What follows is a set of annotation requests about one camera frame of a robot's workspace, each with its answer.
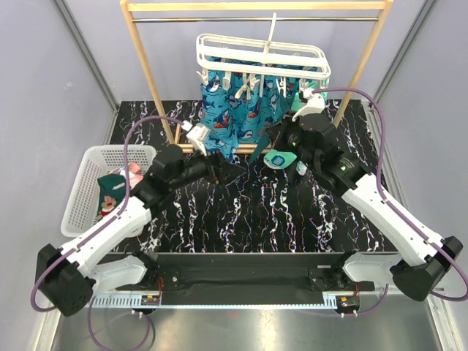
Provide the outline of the dark teal sock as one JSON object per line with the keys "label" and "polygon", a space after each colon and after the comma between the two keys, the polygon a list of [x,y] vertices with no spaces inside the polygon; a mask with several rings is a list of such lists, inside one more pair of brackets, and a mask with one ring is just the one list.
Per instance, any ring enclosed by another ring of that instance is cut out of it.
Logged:
{"label": "dark teal sock", "polygon": [[124,199],[126,194],[125,180],[122,175],[114,173],[109,173],[97,179],[99,186],[97,215],[95,217],[97,221],[114,211]]}
{"label": "dark teal sock", "polygon": [[254,164],[265,149],[268,148],[270,151],[276,150],[276,141],[278,137],[278,131],[265,129],[263,135],[260,137],[257,143],[257,147],[249,157],[249,165]]}

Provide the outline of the pink sock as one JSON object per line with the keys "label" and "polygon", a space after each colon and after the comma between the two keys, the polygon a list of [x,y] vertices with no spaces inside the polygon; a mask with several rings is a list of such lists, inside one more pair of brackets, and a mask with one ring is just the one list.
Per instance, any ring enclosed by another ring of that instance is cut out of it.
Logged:
{"label": "pink sock", "polygon": [[129,173],[129,187],[133,189],[138,183],[140,183],[143,180],[142,175],[134,174],[134,173]]}
{"label": "pink sock", "polygon": [[[138,164],[134,163],[134,162],[130,162],[128,164],[127,168],[128,168],[128,171],[129,171],[130,175],[138,175],[140,173],[140,171],[141,171],[141,167]],[[124,174],[124,171],[125,171],[125,166],[122,165],[120,167],[109,170],[107,173],[108,174],[120,174],[120,175],[122,175],[122,174]]]}

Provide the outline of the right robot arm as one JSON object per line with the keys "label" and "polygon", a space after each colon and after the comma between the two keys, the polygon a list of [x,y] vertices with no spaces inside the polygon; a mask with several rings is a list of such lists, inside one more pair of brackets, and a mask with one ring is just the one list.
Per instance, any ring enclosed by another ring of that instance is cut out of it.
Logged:
{"label": "right robot arm", "polygon": [[293,153],[321,187],[358,210],[396,249],[394,254],[345,254],[322,275],[319,287],[393,284],[408,298],[424,301],[455,267],[460,240],[443,238],[395,201],[358,156],[339,146],[337,130],[326,116],[285,116],[265,133],[273,149]]}

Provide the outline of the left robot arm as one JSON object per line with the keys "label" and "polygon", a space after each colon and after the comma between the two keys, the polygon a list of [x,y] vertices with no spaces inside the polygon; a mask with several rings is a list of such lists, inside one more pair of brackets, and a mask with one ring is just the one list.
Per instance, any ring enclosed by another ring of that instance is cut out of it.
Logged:
{"label": "left robot arm", "polygon": [[244,173],[242,166],[227,161],[220,151],[208,155],[196,151],[185,157],[176,145],[163,149],[109,215],[61,247],[47,244],[39,250],[31,306],[41,311],[36,294],[42,293],[51,309],[70,317],[108,290],[136,284],[151,289],[157,283],[158,265],[147,254],[131,254],[110,263],[102,258],[125,238],[138,235],[168,207],[177,189],[200,179],[227,186]]}

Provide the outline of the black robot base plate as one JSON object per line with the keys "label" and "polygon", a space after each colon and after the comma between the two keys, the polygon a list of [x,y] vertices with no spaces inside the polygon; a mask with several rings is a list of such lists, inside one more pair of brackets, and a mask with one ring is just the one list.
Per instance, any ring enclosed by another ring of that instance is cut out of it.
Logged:
{"label": "black robot base plate", "polygon": [[272,305],[302,309],[323,303],[323,293],[355,287],[371,292],[392,284],[396,253],[159,253],[149,257],[149,276],[117,290],[151,291],[162,282],[163,306]]}

